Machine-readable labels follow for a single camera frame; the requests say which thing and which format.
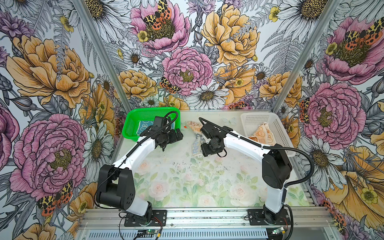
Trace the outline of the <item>left aluminium corner post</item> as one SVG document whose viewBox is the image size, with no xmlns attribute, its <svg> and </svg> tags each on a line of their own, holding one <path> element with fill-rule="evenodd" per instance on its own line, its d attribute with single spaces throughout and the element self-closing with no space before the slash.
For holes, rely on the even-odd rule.
<svg viewBox="0 0 384 240">
<path fill-rule="evenodd" d="M 121 100 L 121 103 L 126 111 L 126 113 L 129 113 L 133 108 L 126 96 L 126 93 L 122 87 L 122 84 L 120 80 L 118 79 L 118 74 L 114 68 L 114 65 L 112 64 L 108 52 L 105 48 L 105 45 L 103 43 L 103 40 L 98 33 L 98 30 L 96 28 L 96 25 L 94 24 L 92 20 L 92 16 L 88 10 L 88 7 L 84 1 L 75 1 L 74 2 L 75 9 L 77 10 L 78 14 L 80 15 L 80 19 L 82 20 L 82 23 L 84 27 L 87 30 L 87 34 L 94 44 L 94 47 L 96 51 L 98 52 L 98 55 L 100 59 L 102 60 L 103 66 L 106 69 L 106 72 L 108 76 L 110 77 L 117 94 Z"/>
</svg>

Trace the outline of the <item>aluminium corner post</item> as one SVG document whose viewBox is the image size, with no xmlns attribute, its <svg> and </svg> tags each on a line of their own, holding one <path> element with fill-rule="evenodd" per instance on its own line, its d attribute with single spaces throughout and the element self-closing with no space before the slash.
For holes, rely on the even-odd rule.
<svg viewBox="0 0 384 240">
<path fill-rule="evenodd" d="M 318 23 L 314 27 L 314 31 L 311 34 L 309 34 L 307 43 L 305 44 L 303 50 L 301 51 L 297 62 L 295 63 L 285 85 L 282 88 L 282 91 L 280 92 L 279 96 L 275 101 L 274 107 L 272 109 L 273 113 L 277 113 L 279 107 L 285 101 L 286 97 L 288 96 L 288 93 L 290 92 L 291 88 L 296 82 L 296 79 L 299 76 L 303 65 L 305 64 L 306 60 L 309 58 L 311 54 L 311 50 L 315 47 L 315 45 L 319 41 L 324 30 L 326 30 L 327 27 L 329 26 L 331 17 L 336 12 L 340 2 L 341 1 L 336 1 L 336 0 L 327 2 L 325 9 L 319 18 Z"/>
<path fill-rule="evenodd" d="M 108 52 L 105 48 L 105 45 L 103 43 L 103 40 L 98 33 L 98 30 L 96 28 L 96 25 L 94 24 L 92 20 L 92 16 L 88 10 L 88 7 L 84 1 L 75 1 L 74 2 L 75 9 L 77 10 L 78 14 L 80 15 L 80 19 L 82 20 L 82 23 L 84 27 L 87 30 L 87 34 L 94 44 L 94 47 L 96 51 L 98 52 L 98 55 L 100 59 L 102 60 L 103 66 L 106 69 L 106 72 L 108 76 L 110 77 L 117 94 L 121 100 L 121 103 L 126 111 L 126 113 L 129 113 L 133 108 L 126 96 L 126 93 L 122 87 L 122 84 L 120 80 L 118 79 L 118 74 L 114 68 L 114 65 L 112 64 Z"/>
</svg>

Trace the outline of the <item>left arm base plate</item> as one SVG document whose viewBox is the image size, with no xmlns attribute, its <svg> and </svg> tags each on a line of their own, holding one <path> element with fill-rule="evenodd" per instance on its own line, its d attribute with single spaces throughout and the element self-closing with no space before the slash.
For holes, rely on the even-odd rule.
<svg viewBox="0 0 384 240">
<path fill-rule="evenodd" d="M 138 216 L 128 214 L 125 217 L 125 227 L 164 227 L 167 221 L 167 210 L 152 210 L 152 212 Z"/>
</svg>

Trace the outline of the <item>blue bunny pattern towel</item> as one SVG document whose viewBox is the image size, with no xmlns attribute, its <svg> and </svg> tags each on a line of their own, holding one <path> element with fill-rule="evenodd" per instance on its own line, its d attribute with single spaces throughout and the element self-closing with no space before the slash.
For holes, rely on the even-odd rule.
<svg viewBox="0 0 384 240">
<path fill-rule="evenodd" d="M 142 132 L 144 132 L 149 126 L 152 126 L 154 121 L 140 121 L 138 130 L 137 130 L 137 135 L 139 136 Z"/>
</svg>

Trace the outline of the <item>aluminium front rail frame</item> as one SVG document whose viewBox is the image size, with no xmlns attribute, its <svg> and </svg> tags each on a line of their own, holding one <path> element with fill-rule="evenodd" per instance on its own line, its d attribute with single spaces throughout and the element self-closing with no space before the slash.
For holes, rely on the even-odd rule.
<svg viewBox="0 0 384 240">
<path fill-rule="evenodd" d="M 251 226 L 249 208 L 171 208 L 164 227 L 125 227 L 125 214 L 90 210 L 79 227 L 78 240 L 341 240 L 324 207 L 293 207 L 291 224 Z M 284 234 L 272 231 L 284 227 Z"/>
</svg>

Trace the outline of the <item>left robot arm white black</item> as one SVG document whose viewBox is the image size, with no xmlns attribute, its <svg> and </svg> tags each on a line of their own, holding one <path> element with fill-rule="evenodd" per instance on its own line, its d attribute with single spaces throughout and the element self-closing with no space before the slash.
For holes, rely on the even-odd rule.
<svg viewBox="0 0 384 240">
<path fill-rule="evenodd" d="M 183 139 L 180 129 L 172 128 L 178 118 L 179 113 L 176 111 L 163 117 L 156 116 L 153 125 L 140 134 L 136 144 L 124 157 L 112 165 L 102 166 L 95 203 L 124 211 L 140 225 L 147 225 L 152 221 L 152 204 L 136 195 L 134 168 L 157 147 L 164 151 L 167 145 Z"/>
</svg>

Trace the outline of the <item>green plastic basket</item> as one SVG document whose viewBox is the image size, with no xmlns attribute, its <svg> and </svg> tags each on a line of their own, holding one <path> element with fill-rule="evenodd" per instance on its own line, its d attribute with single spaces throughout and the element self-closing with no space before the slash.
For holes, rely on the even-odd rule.
<svg viewBox="0 0 384 240">
<path fill-rule="evenodd" d="M 142 108 L 132 110 L 127 114 L 122 130 L 122 136 L 125 139 L 137 141 L 139 139 L 139 136 L 137 135 L 137 130 L 140 121 L 154 121 L 156 116 L 164 117 L 166 114 L 172 111 L 177 112 L 178 116 L 176 117 L 174 114 L 171 114 L 171 119 L 179 119 L 172 125 L 172 127 L 175 127 L 175 129 L 179 129 L 181 126 L 181 113 L 179 109 L 174 107 Z"/>
</svg>

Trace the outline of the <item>right aluminium corner post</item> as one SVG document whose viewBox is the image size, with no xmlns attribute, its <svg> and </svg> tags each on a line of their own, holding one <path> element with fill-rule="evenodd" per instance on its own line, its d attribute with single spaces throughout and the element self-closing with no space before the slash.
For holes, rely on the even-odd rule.
<svg viewBox="0 0 384 240">
<path fill-rule="evenodd" d="M 306 60 L 309 58 L 311 54 L 311 50 L 315 47 L 315 45 L 319 41 L 324 30 L 326 30 L 327 27 L 329 26 L 331 17 L 336 12 L 340 2 L 341 1 L 336 1 L 336 0 L 327 2 L 325 9 L 319 18 L 318 23 L 314 27 L 314 31 L 311 34 L 309 34 L 307 43 L 305 44 L 303 50 L 301 51 L 297 62 L 295 63 L 285 85 L 282 88 L 282 91 L 280 92 L 279 96 L 275 101 L 274 107 L 272 109 L 273 113 L 277 113 L 279 107 L 285 101 L 286 97 L 288 96 L 288 93 L 290 92 L 291 88 L 296 82 L 296 79 L 299 76 L 303 65 L 305 64 Z"/>
</svg>

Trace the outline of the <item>striped rabbit text towel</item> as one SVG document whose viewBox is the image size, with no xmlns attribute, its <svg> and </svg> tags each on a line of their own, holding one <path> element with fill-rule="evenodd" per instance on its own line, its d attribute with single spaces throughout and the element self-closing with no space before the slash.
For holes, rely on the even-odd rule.
<svg viewBox="0 0 384 240">
<path fill-rule="evenodd" d="M 201 132 L 201 128 L 203 127 L 203 125 L 201 123 L 194 122 L 194 121 L 185 121 L 184 124 L 185 124 L 184 127 L 186 129 L 191 130 L 194 134 L 194 140 L 191 147 L 192 156 L 194 158 L 203 158 L 204 155 L 201 149 L 201 145 L 206 143 L 206 139 L 203 133 Z"/>
</svg>

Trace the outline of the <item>small green circuit board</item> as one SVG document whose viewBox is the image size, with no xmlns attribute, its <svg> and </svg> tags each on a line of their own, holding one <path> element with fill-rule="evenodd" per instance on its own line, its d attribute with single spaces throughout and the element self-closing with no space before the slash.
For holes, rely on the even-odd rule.
<svg viewBox="0 0 384 240">
<path fill-rule="evenodd" d="M 279 235 L 279 234 L 284 234 L 286 232 L 285 228 L 284 227 L 279 227 L 277 229 L 274 229 L 272 231 L 272 234 L 273 235 Z"/>
</svg>

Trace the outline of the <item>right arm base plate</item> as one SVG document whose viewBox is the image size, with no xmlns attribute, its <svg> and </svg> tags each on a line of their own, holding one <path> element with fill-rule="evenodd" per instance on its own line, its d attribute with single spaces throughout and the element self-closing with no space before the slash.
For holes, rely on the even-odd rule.
<svg viewBox="0 0 384 240">
<path fill-rule="evenodd" d="M 287 226 L 291 224 L 289 213 L 284 208 L 278 213 L 267 209 L 248 209 L 247 217 L 251 226 Z"/>
</svg>

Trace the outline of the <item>white plastic basket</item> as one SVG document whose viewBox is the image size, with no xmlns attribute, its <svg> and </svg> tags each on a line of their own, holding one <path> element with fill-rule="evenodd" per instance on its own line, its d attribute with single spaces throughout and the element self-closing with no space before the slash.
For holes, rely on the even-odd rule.
<svg viewBox="0 0 384 240">
<path fill-rule="evenodd" d="M 291 139 L 284 128 L 279 117 L 271 112 L 248 112 L 241 114 L 241 122 L 243 124 L 245 136 L 249 137 L 257 128 L 268 123 L 269 127 L 276 139 L 276 144 L 283 147 L 293 148 Z"/>
</svg>

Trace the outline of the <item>orange pink patterned towel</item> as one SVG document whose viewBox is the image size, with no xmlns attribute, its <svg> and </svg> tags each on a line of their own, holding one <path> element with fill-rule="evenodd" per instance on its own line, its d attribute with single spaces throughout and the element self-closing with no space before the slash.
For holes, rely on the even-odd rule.
<svg viewBox="0 0 384 240">
<path fill-rule="evenodd" d="M 263 145 L 274 146 L 277 142 L 268 123 L 261 124 L 249 139 Z"/>
</svg>

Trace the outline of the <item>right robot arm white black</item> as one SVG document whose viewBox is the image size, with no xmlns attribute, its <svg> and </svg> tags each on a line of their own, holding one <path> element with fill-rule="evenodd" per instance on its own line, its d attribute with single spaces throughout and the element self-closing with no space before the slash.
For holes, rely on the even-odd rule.
<svg viewBox="0 0 384 240">
<path fill-rule="evenodd" d="M 263 206 L 262 216 L 266 223 L 276 224 L 285 214 L 285 199 L 287 187 L 293 169 L 290 160 L 278 145 L 276 148 L 257 143 L 246 138 L 232 129 L 220 127 L 213 123 L 205 123 L 201 133 L 209 140 L 201 145 L 203 155 L 219 155 L 226 152 L 226 148 L 236 150 L 262 164 L 262 178 L 267 185 L 267 198 Z"/>
</svg>

